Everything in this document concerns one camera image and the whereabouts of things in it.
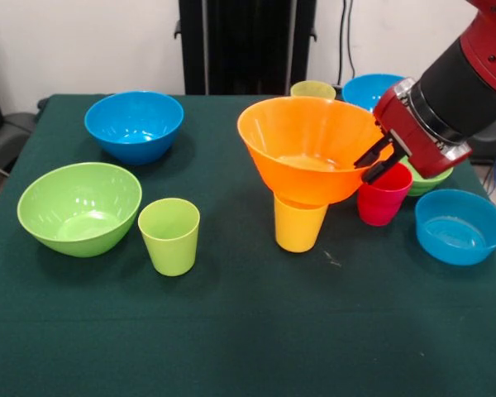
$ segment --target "plastic cup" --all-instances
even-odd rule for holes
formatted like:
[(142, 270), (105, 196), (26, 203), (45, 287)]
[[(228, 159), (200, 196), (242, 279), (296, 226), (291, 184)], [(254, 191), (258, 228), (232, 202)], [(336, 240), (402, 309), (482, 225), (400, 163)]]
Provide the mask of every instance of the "plastic cup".
[(412, 187), (412, 173), (397, 163), (373, 184), (358, 189), (358, 214), (371, 226), (386, 226), (391, 222)]
[(275, 240), (286, 251), (305, 252), (316, 243), (328, 205), (293, 203), (274, 195)]
[(181, 198), (163, 198), (143, 208), (138, 227), (156, 271), (173, 276), (193, 267), (199, 223), (198, 208)]
[(334, 99), (336, 90), (327, 83), (316, 80), (300, 81), (290, 88), (290, 95), (293, 97), (318, 97)]

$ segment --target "green bowl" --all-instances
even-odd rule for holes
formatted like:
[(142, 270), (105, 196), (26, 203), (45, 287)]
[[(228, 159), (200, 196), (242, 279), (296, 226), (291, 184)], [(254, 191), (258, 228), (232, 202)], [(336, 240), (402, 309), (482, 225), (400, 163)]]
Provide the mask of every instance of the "green bowl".
[(45, 246), (85, 258), (103, 254), (125, 236), (140, 202), (140, 182), (129, 171), (79, 163), (33, 182), (18, 201), (17, 216)]
[(434, 189), (438, 184), (442, 183), (446, 178), (448, 178), (452, 173), (452, 171), (454, 170), (453, 168), (450, 168), (445, 172), (443, 172), (442, 174), (439, 174), (438, 176), (435, 176), (430, 179), (424, 179), (417, 172), (417, 170), (413, 168), (413, 166), (408, 161), (407, 157), (404, 157), (402, 160), (400, 160), (400, 162), (406, 165), (408, 169), (412, 172), (413, 183), (412, 183), (412, 188), (408, 193), (408, 196), (414, 196), (414, 197), (422, 196), (423, 194)]

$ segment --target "bowl rim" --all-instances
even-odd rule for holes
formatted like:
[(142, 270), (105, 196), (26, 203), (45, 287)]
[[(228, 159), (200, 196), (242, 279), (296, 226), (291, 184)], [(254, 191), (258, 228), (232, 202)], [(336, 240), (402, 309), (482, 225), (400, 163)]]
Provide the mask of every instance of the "bowl rim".
[[(135, 94), (139, 94), (139, 95), (141, 95), (141, 94), (147, 94), (147, 95), (152, 94), (154, 96), (158, 96), (158, 97), (161, 97), (161, 98), (166, 98), (167, 100), (171, 101), (171, 103), (173, 103), (174, 106), (179, 110), (179, 115), (180, 115), (179, 120), (164, 135), (156, 136), (155, 138), (153, 138), (153, 139), (151, 139), (149, 141), (144, 141), (144, 142), (115, 142), (115, 141), (111, 141), (109, 139), (105, 139), (105, 138), (99, 136), (97, 133), (93, 132), (90, 129), (90, 126), (88, 124), (88, 117), (90, 116), (92, 110), (94, 110), (95, 108), (97, 108), (99, 106), (102, 106), (103, 103), (105, 103), (107, 101), (110, 101), (112, 98), (122, 97), (122, 96), (128, 96), (128, 95), (135, 95)], [(86, 128), (86, 130), (88, 131), (88, 133), (91, 136), (93, 136), (94, 138), (99, 139), (100, 141), (103, 141), (103, 142), (106, 142), (106, 143), (117, 144), (117, 145), (141, 145), (141, 144), (144, 144), (144, 143), (150, 143), (150, 142), (158, 141), (158, 140), (160, 140), (162, 138), (165, 138), (166, 136), (172, 134), (173, 132), (175, 132), (180, 127), (180, 125), (182, 124), (182, 122), (184, 121), (184, 116), (185, 116), (184, 107), (182, 106), (182, 104), (179, 101), (177, 101), (176, 99), (174, 99), (170, 95), (167, 95), (165, 93), (157, 93), (156, 91), (146, 91), (146, 90), (139, 91), (138, 90), (138, 91), (126, 91), (126, 92), (123, 92), (123, 93), (113, 93), (111, 95), (107, 95), (106, 97), (99, 99), (90, 108), (88, 108), (87, 112), (84, 114), (83, 123), (84, 123), (84, 127)]]
[[(354, 105), (352, 103), (337, 101), (335, 99), (319, 98), (319, 97), (290, 97), (290, 96), (284, 96), (284, 97), (275, 97), (275, 98), (264, 99), (262, 101), (258, 101), (258, 102), (252, 103), (248, 108), (244, 109), (241, 112), (241, 114), (239, 115), (239, 117), (237, 118), (237, 133), (241, 137), (242, 141), (245, 142), (245, 145), (248, 146), (249, 150), (255, 151), (256, 153), (258, 153), (259, 155), (263, 156), (267, 160), (276, 161), (280, 165), (282, 165), (284, 167), (292, 168), (293, 170), (303, 170), (303, 171), (305, 171), (304, 168), (297, 167), (295, 165), (291, 165), (291, 164), (288, 164), (288, 163), (284, 163), (283, 161), (279, 161), (278, 159), (276, 159), (275, 157), (272, 157), (271, 155), (267, 155), (263, 151), (261, 151), (261, 150), (257, 149), (256, 147), (254, 147), (250, 142), (248, 142), (248, 140), (246, 140), (245, 137), (243, 136), (243, 134), (241, 133), (241, 119), (244, 118), (244, 117), (246, 117), (246, 112), (248, 112), (254, 106), (260, 106), (262, 103), (266, 103), (266, 102), (270, 102), (270, 101), (272, 101), (272, 102), (276, 102), (276, 101), (283, 101), (283, 102), (285, 102), (285, 101), (318, 101), (318, 102), (325, 102), (325, 103), (337, 103), (336, 106), (351, 106), (351, 107), (353, 107), (355, 109), (358, 109), (361, 112), (365, 112), (365, 113), (369, 114), (371, 117), (373, 117), (373, 115), (370, 112), (368, 112), (367, 110), (361, 108), (360, 106), (356, 106), (356, 105)], [(348, 168), (348, 169), (344, 169), (344, 170), (316, 170), (314, 172), (323, 173), (323, 174), (340, 174), (340, 173), (343, 173), (343, 172), (346, 172), (346, 173), (350, 173), (350, 172), (364, 172), (364, 171), (368, 170), (369, 168), (371, 168), (373, 165), (375, 165), (379, 161), (380, 161), (380, 158), (378, 158), (377, 161), (375, 163), (373, 163), (372, 165), (367, 165), (365, 167), (360, 167), (360, 168)]]
[[(42, 236), (41, 234), (39, 233), (35, 233), (31, 230), (30, 227), (28, 227), (23, 219), (22, 219), (22, 216), (21, 216), (21, 212), (20, 212), (20, 207), (21, 207), (21, 203), (22, 201), (25, 199), (27, 193), (33, 189), (33, 186), (35, 186), (40, 180), (44, 179), (46, 176), (48, 175), (51, 175), (51, 174), (55, 174), (57, 172), (60, 172), (61, 170), (66, 170), (68, 168), (76, 168), (76, 167), (83, 167), (83, 166), (86, 166), (86, 165), (95, 165), (95, 166), (103, 166), (103, 167), (107, 167), (107, 168), (113, 168), (113, 169), (117, 169), (117, 170), (122, 170), (125, 172), (125, 174), (128, 174), (129, 176), (131, 176), (131, 179), (133, 179), (135, 182), (136, 182), (136, 185), (138, 186), (138, 191), (139, 191), (139, 198), (137, 200), (137, 204), (136, 206), (134, 207), (134, 209), (132, 209), (130, 215), (128, 215), (123, 221), (119, 222), (117, 224), (117, 226), (115, 226), (114, 228), (112, 228), (111, 230), (109, 230), (108, 232), (103, 232), (103, 233), (100, 233), (96, 236), (91, 236), (91, 237), (85, 237), (85, 238), (79, 238), (79, 239), (74, 239), (74, 240), (60, 240), (60, 239), (57, 239), (57, 238), (49, 238), (49, 237), (44, 237)], [(40, 176), (39, 178), (35, 179), (33, 182), (31, 182), (29, 184), (29, 186), (24, 190), (24, 192), (22, 193), (22, 195), (20, 196), (20, 198), (18, 199), (18, 203), (17, 203), (17, 218), (18, 218), (18, 222), (20, 222), (20, 224), (22, 225), (22, 227), (24, 227), (24, 229), (29, 232), (33, 237), (36, 237), (36, 238), (40, 238), (44, 241), (47, 241), (47, 242), (58, 242), (58, 243), (66, 243), (66, 242), (85, 242), (85, 241), (89, 241), (89, 240), (93, 240), (95, 238), (98, 238), (98, 237), (101, 237), (101, 236), (105, 236), (107, 235), (108, 233), (110, 232), (113, 232), (114, 230), (118, 229), (119, 227), (121, 227), (122, 225), (124, 225), (126, 222), (129, 221), (129, 219), (131, 219), (133, 216), (136, 215), (137, 211), (138, 211), (138, 208), (140, 207), (141, 205), (141, 199), (143, 197), (143, 191), (142, 191), (142, 188), (141, 188), (141, 183), (140, 181), (137, 179), (137, 177), (134, 176), (134, 174), (132, 174), (132, 172), (130, 172), (129, 170), (126, 170), (125, 168), (123, 167), (120, 167), (118, 165), (114, 165), (114, 164), (110, 164), (110, 163), (103, 163), (101, 161), (87, 161), (87, 162), (83, 162), (83, 163), (73, 163), (73, 164), (69, 164), (69, 165), (65, 165), (65, 166), (62, 166), (62, 167), (59, 167), (59, 168), (56, 168), (52, 171), (49, 171), (49, 172), (46, 172), (45, 174), (43, 174), (42, 176)]]
[[(423, 196), (421, 196), (421, 198), (417, 201), (417, 204), (415, 205), (415, 210), (414, 210), (414, 214), (415, 214), (415, 223), (416, 223), (416, 226), (419, 227), (419, 225), (422, 225), (422, 222), (419, 222), (418, 221), (418, 216), (417, 216), (417, 212), (420, 210), (420, 207), (422, 205), (424, 205), (424, 203), (426, 203), (426, 201), (430, 200), (431, 197), (435, 196), (435, 195), (441, 195), (441, 194), (444, 194), (444, 193), (455, 193), (455, 194), (459, 194), (459, 195), (466, 195), (466, 196), (472, 196), (474, 198), (476, 198), (477, 201), (479, 201), (480, 203), (482, 203), (483, 205), (486, 205), (490, 208), (492, 208), (492, 210), (496, 213), (496, 204), (494, 204), (493, 202), (491, 202), (489, 199), (486, 199), (485, 197), (483, 196), (480, 196), (479, 194), (475, 194), (475, 193), (472, 193), (472, 192), (467, 192), (466, 190), (460, 190), (460, 189), (437, 189), (437, 190), (433, 190), (429, 193), (426, 193), (424, 194)], [(454, 247), (454, 248), (457, 248), (457, 249), (462, 249), (463, 251), (469, 251), (469, 252), (483, 252), (483, 251), (492, 251), (494, 248), (496, 248), (496, 243), (494, 244), (488, 244), (485, 246), (485, 248), (471, 248), (471, 249), (465, 249), (465, 248), (459, 248), (458, 246), (455, 246), (453, 244), (450, 244), (449, 242), (444, 242), (443, 240), (440, 240), (438, 239), (435, 235), (431, 234), (426, 228), (423, 228), (424, 232), (432, 237), (433, 239), (435, 240), (438, 240), (438, 241), (441, 241), (442, 244), (445, 244), (447, 246), (451, 246), (451, 247)]]
[(394, 77), (397, 78), (398, 81), (404, 80), (405, 78), (399, 74), (391, 74), (391, 73), (368, 73), (368, 74), (361, 74), (360, 76), (356, 76), (353, 79), (349, 80), (347, 83), (344, 84), (344, 86), (341, 88), (341, 98), (346, 102), (346, 91), (349, 91), (349, 87), (352, 87), (354, 83), (358, 80), (362, 79), (372, 79), (376, 77)]
[(424, 179), (418, 172), (413, 168), (413, 165), (409, 162), (408, 157), (404, 156), (399, 163), (403, 163), (408, 167), (410, 172), (412, 173), (412, 176), (414, 176), (414, 173), (417, 173), (419, 175), (419, 179), (415, 179), (413, 177), (413, 186), (416, 187), (428, 187), (428, 186), (437, 186), (438, 184), (444, 182), (447, 178), (449, 178), (452, 175), (452, 172), (454, 172), (455, 167), (451, 167), (448, 170), (445, 170), (441, 172), (439, 175), (436, 175), (432, 178), (429, 179)]

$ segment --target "blue bowl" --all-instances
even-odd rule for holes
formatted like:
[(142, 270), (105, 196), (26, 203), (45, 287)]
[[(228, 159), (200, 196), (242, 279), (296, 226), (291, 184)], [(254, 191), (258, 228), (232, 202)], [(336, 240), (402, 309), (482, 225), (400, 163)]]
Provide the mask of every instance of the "blue bowl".
[(143, 165), (158, 160), (173, 144), (184, 109), (162, 93), (117, 93), (96, 102), (84, 125), (98, 144), (119, 161)]
[(496, 207), (476, 194), (454, 189), (425, 194), (415, 218), (419, 243), (440, 261), (475, 265), (496, 248)]
[(388, 88), (402, 79), (394, 74), (364, 74), (349, 80), (341, 96), (345, 102), (372, 112)]

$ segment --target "bowl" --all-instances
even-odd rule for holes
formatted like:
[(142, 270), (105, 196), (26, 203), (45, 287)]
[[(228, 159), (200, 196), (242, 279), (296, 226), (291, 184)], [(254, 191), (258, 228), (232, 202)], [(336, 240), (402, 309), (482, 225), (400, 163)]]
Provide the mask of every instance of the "bowl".
[[(354, 163), (382, 137), (371, 113), (314, 97), (255, 103), (239, 116), (237, 128), (270, 190), (317, 206), (345, 200), (360, 187), (369, 167)], [(380, 159), (391, 153), (384, 148)]]
[(408, 193), (408, 196), (413, 196), (413, 197), (422, 196), (423, 194), (434, 189), (437, 185), (441, 184), (446, 178), (448, 178), (452, 174), (452, 171), (454, 170), (453, 168), (450, 168), (445, 172), (439, 174), (438, 176), (435, 176), (434, 178), (424, 179), (417, 172), (417, 170), (413, 168), (413, 165), (410, 164), (407, 157), (404, 157), (402, 160), (400, 160), (400, 162), (406, 165), (410, 170), (410, 172), (412, 173), (413, 183), (412, 183), (412, 188)]
[(345, 102), (373, 112), (382, 95), (389, 87), (404, 79), (395, 74), (364, 74), (349, 80), (341, 91)]
[(293, 97), (318, 97), (334, 99), (336, 90), (327, 83), (316, 80), (300, 81), (290, 88), (290, 95)]
[(20, 197), (17, 216), (45, 246), (89, 257), (110, 250), (125, 236), (140, 202), (140, 182), (129, 171), (106, 163), (78, 163), (33, 182)]
[(158, 160), (173, 144), (184, 109), (162, 93), (117, 93), (96, 102), (84, 125), (108, 153), (128, 165)]
[(496, 249), (496, 207), (476, 194), (435, 190), (419, 199), (415, 218), (422, 248), (445, 263), (475, 265)]

